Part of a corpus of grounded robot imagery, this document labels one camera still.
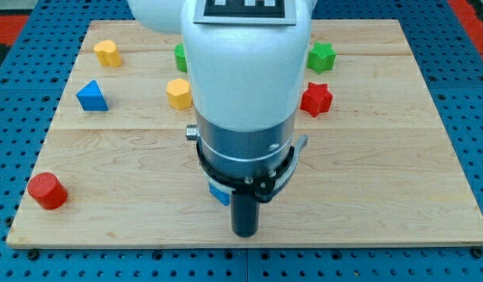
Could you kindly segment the green block behind arm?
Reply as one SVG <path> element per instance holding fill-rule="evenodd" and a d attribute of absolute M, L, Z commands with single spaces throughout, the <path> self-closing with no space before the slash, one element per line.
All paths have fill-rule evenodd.
<path fill-rule="evenodd" d="M 176 69 L 178 71 L 182 71 L 187 73 L 187 61 L 186 61 L 186 54 L 184 51 L 183 44 L 180 43 L 174 47 L 174 57 L 176 61 Z"/>

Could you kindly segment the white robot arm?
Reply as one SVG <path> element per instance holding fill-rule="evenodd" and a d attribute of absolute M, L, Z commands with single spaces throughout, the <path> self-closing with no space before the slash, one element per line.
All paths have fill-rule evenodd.
<path fill-rule="evenodd" d="M 131 0 L 146 28 L 183 39 L 196 125 L 187 137 L 220 190 L 270 201 L 294 173 L 306 137 L 295 114 L 314 2 Z"/>

